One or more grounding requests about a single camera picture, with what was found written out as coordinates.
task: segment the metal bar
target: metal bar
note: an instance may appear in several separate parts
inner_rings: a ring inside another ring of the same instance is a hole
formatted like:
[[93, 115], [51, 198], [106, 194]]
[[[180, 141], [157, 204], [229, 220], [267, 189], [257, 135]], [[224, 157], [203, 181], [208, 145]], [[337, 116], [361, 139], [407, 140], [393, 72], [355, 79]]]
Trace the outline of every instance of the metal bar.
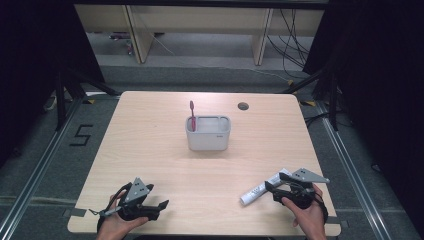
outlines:
[[81, 104], [82, 99], [74, 99], [74, 102], [69, 108], [69, 117], [64, 122], [62, 128], [54, 133], [49, 145], [44, 151], [43, 156], [40, 158], [25, 187], [23, 188], [19, 196], [16, 198], [16, 201], [14, 202], [8, 215], [2, 221], [0, 228], [0, 236], [3, 240], [10, 239], [12, 237], [12, 234], [18, 226], [22, 216], [24, 215], [32, 196], [40, 185], [41, 180], [43, 179], [43, 176], [47, 171], [47, 168], [49, 167], [54, 154], [59, 148], [63, 136], [69, 127], [69, 123], [71, 122], [73, 116], [75, 115], [78, 107]]
[[[318, 112], [320, 114], [326, 112], [326, 108], [322, 102], [318, 102], [317, 106]], [[338, 131], [334, 131], [328, 119], [324, 118], [323, 122], [376, 238], [381, 240], [392, 239], [384, 219], [375, 206], [374, 201], [368, 193], [364, 182], [359, 176], [355, 164], [350, 158], [350, 155], [347, 152]]]

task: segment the hand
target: hand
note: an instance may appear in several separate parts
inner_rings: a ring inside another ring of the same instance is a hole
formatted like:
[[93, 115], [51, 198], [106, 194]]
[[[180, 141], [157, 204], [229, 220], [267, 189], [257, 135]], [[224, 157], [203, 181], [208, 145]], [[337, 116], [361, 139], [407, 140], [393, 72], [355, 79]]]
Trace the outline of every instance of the hand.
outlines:
[[[117, 199], [120, 199], [122, 195], [124, 194], [125, 194], [125, 191], [121, 192], [118, 195]], [[108, 210], [116, 208], [117, 199], [112, 203], [112, 205], [110, 206]], [[140, 217], [132, 221], [125, 221], [118, 215], [118, 213], [113, 213], [111, 216], [105, 218], [102, 226], [100, 227], [100, 230], [96, 239], [121, 240], [131, 230], [145, 224], [148, 221], [149, 219], [147, 217]]]
[[[322, 196], [321, 189], [319, 189], [315, 184], [313, 184], [313, 187], [315, 192]], [[306, 238], [308, 240], [327, 239], [325, 236], [323, 213], [316, 201], [312, 201], [309, 208], [300, 209], [286, 197], [283, 197], [281, 200], [296, 217], [293, 221], [293, 227], [300, 225], [300, 228], [306, 234]]]

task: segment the table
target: table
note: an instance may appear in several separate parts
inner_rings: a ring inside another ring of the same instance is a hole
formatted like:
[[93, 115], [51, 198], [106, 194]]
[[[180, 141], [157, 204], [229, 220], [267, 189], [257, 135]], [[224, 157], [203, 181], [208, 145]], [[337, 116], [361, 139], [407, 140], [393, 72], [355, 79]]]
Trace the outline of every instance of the table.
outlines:
[[[225, 151], [191, 151], [185, 120], [191, 115], [226, 115], [231, 134]], [[247, 103], [240, 110], [239, 103]], [[140, 234], [291, 236], [293, 215], [264, 194], [243, 207], [240, 197], [282, 168], [305, 167], [322, 175], [297, 100], [292, 95], [194, 92], [122, 94], [76, 208], [102, 210], [109, 196], [140, 177], [154, 184], [145, 205], [169, 199], [156, 222]], [[325, 184], [330, 216], [336, 216]], [[71, 217], [74, 233], [96, 231], [98, 216]], [[326, 224], [328, 236], [339, 224]]]

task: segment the pen holder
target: pen holder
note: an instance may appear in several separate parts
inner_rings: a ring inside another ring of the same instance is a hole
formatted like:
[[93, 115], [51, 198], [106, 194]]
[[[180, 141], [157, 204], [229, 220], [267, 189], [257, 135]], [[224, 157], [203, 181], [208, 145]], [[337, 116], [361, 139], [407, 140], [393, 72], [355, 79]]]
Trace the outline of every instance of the pen holder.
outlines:
[[231, 121], [226, 116], [196, 116], [193, 131], [192, 117], [187, 118], [185, 128], [188, 147], [194, 151], [225, 150], [231, 131]]

